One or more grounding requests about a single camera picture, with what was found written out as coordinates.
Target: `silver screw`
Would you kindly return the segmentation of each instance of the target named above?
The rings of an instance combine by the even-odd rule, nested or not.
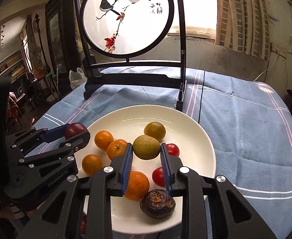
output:
[[[111,166],[106,166],[106,167],[104,168],[104,172],[112,172],[113,170],[114,170],[114,168],[111,167]]]
[[[190,170],[189,170],[188,167],[183,166],[183,167],[180,167],[180,168],[179,168],[179,171],[182,172],[182,173],[188,173]]]
[[[218,182],[224,182],[224,181],[226,180],[226,177],[225,177],[225,176],[222,176],[222,175],[218,175],[218,176],[216,177],[216,180],[217,180]]]
[[[74,182],[74,181],[76,181],[76,176],[75,175],[70,175],[69,177],[67,177],[67,181],[68,182]]]

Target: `orange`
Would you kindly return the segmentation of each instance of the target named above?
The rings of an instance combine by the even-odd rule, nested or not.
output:
[[[131,200],[140,200],[149,191],[149,180],[142,172],[131,171],[125,197]]]
[[[113,141],[113,135],[105,130],[98,132],[94,137],[95,145],[103,151],[106,151],[109,144]]]
[[[109,159],[113,160],[116,156],[122,156],[125,153],[127,142],[123,139],[117,139],[110,143],[107,148],[107,155]]]
[[[82,168],[88,176],[92,176],[96,171],[103,168],[103,163],[99,156],[87,155],[83,158]]]

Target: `checkered curtain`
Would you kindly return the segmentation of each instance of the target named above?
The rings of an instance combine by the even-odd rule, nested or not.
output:
[[[265,0],[217,0],[215,44],[269,61]]]
[[[78,30],[78,25],[77,25],[77,20],[75,20],[75,39],[76,39],[76,44],[77,44],[77,50],[79,52],[83,52],[83,46],[82,46],[82,42],[81,42],[81,38],[80,38],[80,34],[79,34],[79,30]]]

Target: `plastic bag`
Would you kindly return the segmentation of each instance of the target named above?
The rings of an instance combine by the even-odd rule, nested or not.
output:
[[[87,81],[83,70],[81,68],[77,68],[76,70],[77,72],[73,72],[71,70],[68,76],[72,90],[75,90],[77,87]]]

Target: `yellow-green fruit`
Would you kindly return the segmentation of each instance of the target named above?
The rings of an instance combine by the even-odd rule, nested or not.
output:
[[[144,134],[161,141],[166,135],[166,129],[164,125],[159,122],[150,122],[145,127]]]
[[[135,139],[133,150],[140,159],[154,159],[160,153],[160,143],[153,137],[141,135]]]

